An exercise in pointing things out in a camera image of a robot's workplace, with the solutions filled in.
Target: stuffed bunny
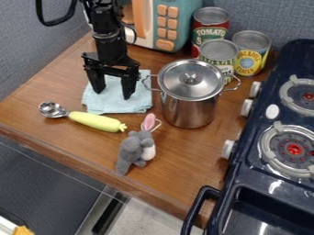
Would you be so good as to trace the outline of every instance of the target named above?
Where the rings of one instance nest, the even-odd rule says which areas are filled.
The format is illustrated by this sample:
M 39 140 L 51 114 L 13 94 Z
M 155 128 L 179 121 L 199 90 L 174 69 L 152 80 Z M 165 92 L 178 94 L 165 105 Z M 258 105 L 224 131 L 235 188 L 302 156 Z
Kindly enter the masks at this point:
M 126 174 L 129 167 L 134 163 L 140 167 L 144 167 L 146 162 L 142 160 L 141 155 L 143 149 L 141 141 L 135 136 L 131 136 L 122 141 L 120 145 L 120 153 L 117 162 L 117 172 L 119 174 Z
M 145 161 L 153 159 L 156 155 L 156 146 L 151 132 L 155 131 L 156 116 L 149 114 L 141 124 L 141 131 L 130 131 L 128 137 L 120 145 L 120 153 L 117 162 L 117 172 L 126 174 L 129 167 L 134 163 L 140 167 L 146 165 Z
M 152 138 L 152 134 L 148 130 L 142 130 L 140 132 L 131 131 L 129 132 L 129 136 L 136 136 L 143 144 L 141 144 L 143 153 L 141 158 L 145 161 L 149 161 L 153 159 L 156 155 L 156 146 L 155 142 Z

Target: pink bunny ear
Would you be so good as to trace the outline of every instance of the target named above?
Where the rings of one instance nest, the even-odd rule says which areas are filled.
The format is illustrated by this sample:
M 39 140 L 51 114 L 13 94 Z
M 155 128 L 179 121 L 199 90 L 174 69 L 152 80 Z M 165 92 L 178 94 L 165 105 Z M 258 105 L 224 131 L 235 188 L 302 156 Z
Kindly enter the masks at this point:
M 153 113 L 148 114 L 143 123 L 142 123 L 142 128 L 143 130 L 151 130 L 155 126 L 156 122 L 156 116 Z

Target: cable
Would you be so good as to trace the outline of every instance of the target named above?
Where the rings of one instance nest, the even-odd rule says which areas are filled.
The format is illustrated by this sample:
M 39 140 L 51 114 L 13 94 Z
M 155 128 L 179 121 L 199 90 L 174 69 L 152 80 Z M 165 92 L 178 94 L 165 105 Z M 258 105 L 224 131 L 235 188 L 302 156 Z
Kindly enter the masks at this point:
M 43 14 L 42 14 L 42 0 L 36 0 L 36 12 L 37 17 L 41 24 L 47 27 L 56 26 L 59 25 L 67 20 L 69 20 L 72 16 L 74 16 L 75 13 L 75 7 L 76 7 L 77 0 L 72 0 L 68 12 L 65 14 L 65 16 L 56 18 L 50 21 L 45 21 Z
M 88 0 L 88 1 L 80 0 L 80 1 L 83 3 L 84 9 L 85 9 L 84 12 L 87 15 L 87 19 L 88 19 L 87 23 L 92 24 L 92 17 L 91 17 L 91 6 L 92 6 L 92 4 L 90 3 L 90 0 Z
M 134 40 L 133 40 L 133 42 L 130 43 L 130 44 L 135 44 L 136 40 L 138 39 L 138 34 L 137 34 L 135 28 L 133 28 L 133 27 L 131 27 L 131 26 L 129 26 L 128 24 L 125 24 L 125 23 L 123 23 L 123 22 L 121 22 L 121 25 L 124 26 L 125 28 L 131 29 L 131 30 L 134 32 Z

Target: metal spoon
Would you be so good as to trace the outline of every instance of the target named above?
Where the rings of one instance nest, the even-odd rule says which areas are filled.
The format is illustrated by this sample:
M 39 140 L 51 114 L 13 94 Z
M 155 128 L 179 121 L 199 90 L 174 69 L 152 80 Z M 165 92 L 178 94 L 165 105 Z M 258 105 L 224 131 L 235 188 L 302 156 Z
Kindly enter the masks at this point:
M 127 125 L 121 123 L 119 120 L 98 116 L 96 114 L 89 114 L 85 112 L 69 112 L 60 104 L 54 102 L 43 102 L 39 105 L 40 113 L 47 118 L 63 118 L 69 117 L 70 119 L 82 123 L 94 129 L 101 129 L 109 132 L 124 132 Z
M 64 107 L 54 102 L 41 103 L 39 111 L 47 118 L 62 118 L 70 114 Z

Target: tomato can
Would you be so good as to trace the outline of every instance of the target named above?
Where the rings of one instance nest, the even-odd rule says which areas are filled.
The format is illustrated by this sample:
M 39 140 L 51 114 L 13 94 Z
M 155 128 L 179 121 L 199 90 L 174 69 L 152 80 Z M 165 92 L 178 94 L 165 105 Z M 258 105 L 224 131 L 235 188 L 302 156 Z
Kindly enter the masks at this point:
M 235 64 L 235 73 L 242 76 L 255 76 L 260 73 L 266 64 L 271 47 L 271 40 L 265 34 L 245 30 L 232 37 L 239 52 Z
M 203 7 L 193 14 L 192 56 L 199 58 L 199 48 L 209 39 L 224 39 L 229 28 L 229 15 L 219 7 Z
M 200 47 L 199 60 L 218 67 L 225 77 L 224 84 L 232 81 L 238 47 L 225 39 L 205 41 Z

